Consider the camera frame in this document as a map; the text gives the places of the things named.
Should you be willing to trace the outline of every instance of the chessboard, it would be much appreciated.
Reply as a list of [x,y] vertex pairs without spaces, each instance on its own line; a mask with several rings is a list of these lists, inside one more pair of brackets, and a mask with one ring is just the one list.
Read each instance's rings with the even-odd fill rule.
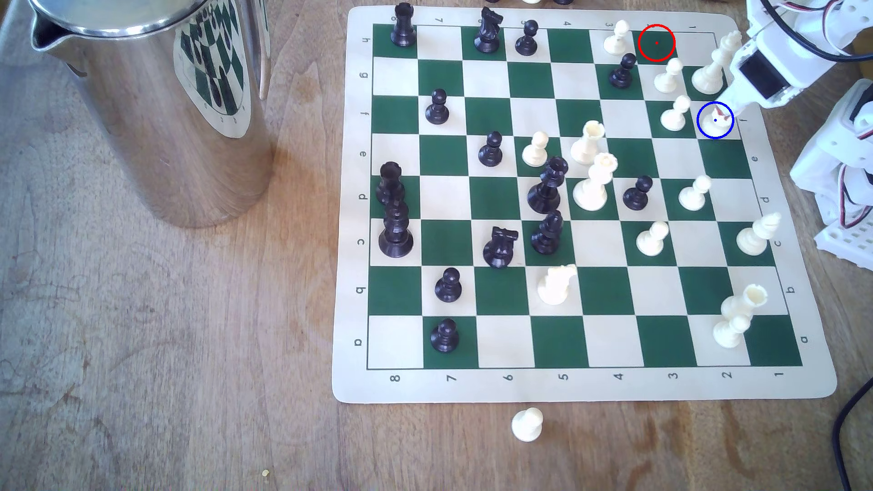
[[[415,7],[416,42],[391,41],[394,6],[356,7],[348,16],[345,127],[333,332],[333,394],[348,403],[548,402],[821,398],[836,387],[815,298],[784,190],[757,106],[721,138],[700,131],[701,109],[718,94],[694,89],[692,74],[712,62],[718,41],[737,29],[726,16],[654,11],[501,9],[499,48],[474,45],[480,9]],[[515,50],[534,19],[537,51]],[[609,75],[622,56],[604,40],[629,23],[632,81]],[[684,63],[677,89],[654,78],[668,59]],[[725,82],[731,81],[729,74]],[[425,118],[442,88],[444,124]],[[686,94],[691,111],[679,131],[661,114]],[[599,121],[601,150],[618,162],[607,203],[585,211],[572,198],[588,177],[571,158],[586,121]],[[478,151],[498,131],[502,161],[486,167]],[[554,254],[533,250],[544,215],[526,194],[544,168],[522,161],[536,132],[569,169],[558,188],[564,223]],[[379,247],[385,206],[376,199],[380,169],[402,169],[413,246],[401,258]],[[680,190],[706,174],[699,211],[680,206]],[[622,201],[650,176],[648,205]],[[737,234],[767,213],[781,224],[761,255]],[[670,232],[663,250],[640,253],[637,236],[655,221]],[[490,267],[483,248],[492,227],[519,234],[508,267]],[[568,297],[547,305],[537,286],[551,266],[575,264]],[[440,301],[447,267],[463,291]],[[723,348],[713,327],[720,305],[750,284],[766,289],[739,346]],[[431,346],[434,327],[451,319],[457,347]]]

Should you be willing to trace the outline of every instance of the stainless steel pitcher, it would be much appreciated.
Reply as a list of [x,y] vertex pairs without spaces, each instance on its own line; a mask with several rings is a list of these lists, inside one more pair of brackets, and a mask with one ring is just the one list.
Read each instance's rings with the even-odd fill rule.
[[142,202],[184,227],[255,204],[272,148],[264,0],[30,0]]

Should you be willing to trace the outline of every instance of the red circle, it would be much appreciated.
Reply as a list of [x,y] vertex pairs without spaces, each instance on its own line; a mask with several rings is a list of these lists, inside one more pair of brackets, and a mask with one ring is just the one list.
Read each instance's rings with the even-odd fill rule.
[[[663,58],[661,58],[661,59],[651,59],[651,58],[649,58],[649,57],[646,55],[646,53],[643,52],[643,45],[642,45],[641,42],[640,42],[640,41],[643,39],[643,34],[645,34],[645,32],[648,31],[649,29],[651,29],[652,27],[663,27],[664,29],[667,30],[667,32],[670,33],[670,37],[673,38],[673,47],[670,49],[670,54],[668,54],[667,56],[665,56],[665,57],[663,57]],[[652,61],[652,62],[655,62],[655,63],[657,63],[657,62],[659,62],[659,61],[665,61],[667,58],[673,56],[673,53],[674,53],[674,52],[676,52],[676,34],[673,34],[673,31],[671,31],[670,28],[667,27],[667,26],[664,25],[664,24],[652,24],[652,25],[650,25],[649,27],[646,27],[645,29],[643,29],[643,31],[640,32],[640,35],[636,37],[636,47],[639,48],[639,52],[640,52],[641,55],[643,55],[643,58],[647,59],[648,61]]]

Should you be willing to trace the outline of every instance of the wood grain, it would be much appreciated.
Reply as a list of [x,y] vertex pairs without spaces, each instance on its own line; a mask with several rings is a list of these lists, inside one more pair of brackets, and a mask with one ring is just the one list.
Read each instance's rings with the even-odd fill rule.
[[[522,444],[509,422],[526,405],[343,405],[331,393],[344,30],[356,4],[269,2],[276,175],[240,219],[182,230],[140,205],[65,68],[31,51],[30,13],[14,2],[0,31],[0,489],[839,488],[829,432],[873,375],[873,273],[815,249],[815,203],[787,173],[856,66],[765,112],[836,394],[543,404],[542,436]],[[741,0],[574,7],[746,23]],[[862,401],[843,431],[856,488],[873,488],[871,407]]]

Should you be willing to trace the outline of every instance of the blue circle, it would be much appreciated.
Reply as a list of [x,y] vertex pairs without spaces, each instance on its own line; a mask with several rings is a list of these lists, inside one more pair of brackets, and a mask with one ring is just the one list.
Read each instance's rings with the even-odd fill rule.
[[[710,136],[710,135],[707,135],[706,132],[704,131],[704,129],[700,127],[700,115],[704,112],[704,109],[706,109],[707,106],[710,106],[712,104],[718,104],[720,106],[724,106],[727,108],[727,112],[731,113],[731,127],[727,130],[727,132],[724,135]],[[736,122],[736,118],[733,116],[733,111],[727,106],[727,104],[725,104],[724,102],[718,102],[717,100],[714,100],[713,102],[707,102],[706,104],[704,104],[703,107],[700,108],[700,110],[698,111],[697,122],[698,122],[698,129],[700,130],[700,133],[702,133],[705,137],[707,137],[711,140],[720,140],[720,139],[726,137],[729,133],[731,133],[731,131],[733,130],[733,124],[734,124],[734,122]]]

